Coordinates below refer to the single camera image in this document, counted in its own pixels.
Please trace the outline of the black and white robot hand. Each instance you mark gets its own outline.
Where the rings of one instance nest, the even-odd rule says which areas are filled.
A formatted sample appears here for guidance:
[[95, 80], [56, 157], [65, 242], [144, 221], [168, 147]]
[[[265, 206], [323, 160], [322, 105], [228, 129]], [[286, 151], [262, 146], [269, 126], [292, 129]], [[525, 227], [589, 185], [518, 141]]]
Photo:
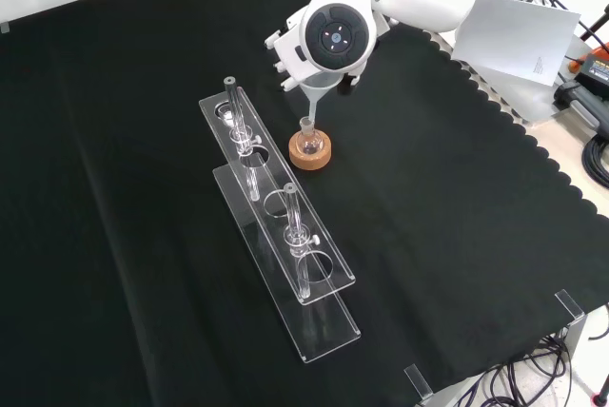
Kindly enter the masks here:
[[265, 46], [277, 54], [277, 71], [288, 74], [282, 82], [285, 91], [332, 77], [347, 94], [359, 84], [376, 33], [371, 8], [310, 2], [287, 19], [284, 29], [267, 37]]

